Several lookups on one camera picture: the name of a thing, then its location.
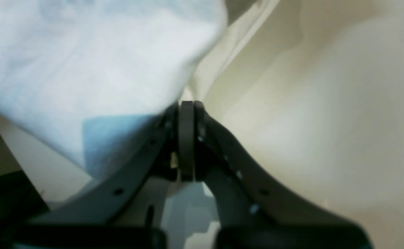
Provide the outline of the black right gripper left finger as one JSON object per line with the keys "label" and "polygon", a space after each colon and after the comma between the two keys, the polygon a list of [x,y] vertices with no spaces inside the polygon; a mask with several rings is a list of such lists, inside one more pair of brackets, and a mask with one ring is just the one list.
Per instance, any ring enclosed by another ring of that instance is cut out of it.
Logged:
{"label": "black right gripper left finger", "polygon": [[11,249],[165,249],[167,236],[153,227],[155,209],[147,208],[140,225],[115,225],[151,177],[175,181],[173,166],[178,122],[171,105],[137,153],[101,184],[56,210],[23,224]]}

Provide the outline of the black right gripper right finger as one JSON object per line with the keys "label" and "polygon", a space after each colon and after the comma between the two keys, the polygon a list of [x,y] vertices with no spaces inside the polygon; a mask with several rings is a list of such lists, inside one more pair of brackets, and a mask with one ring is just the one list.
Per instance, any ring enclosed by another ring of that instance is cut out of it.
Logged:
{"label": "black right gripper right finger", "polygon": [[216,249],[371,249],[366,233],[275,180],[200,101],[178,109],[183,181],[205,183],[221,230]]}

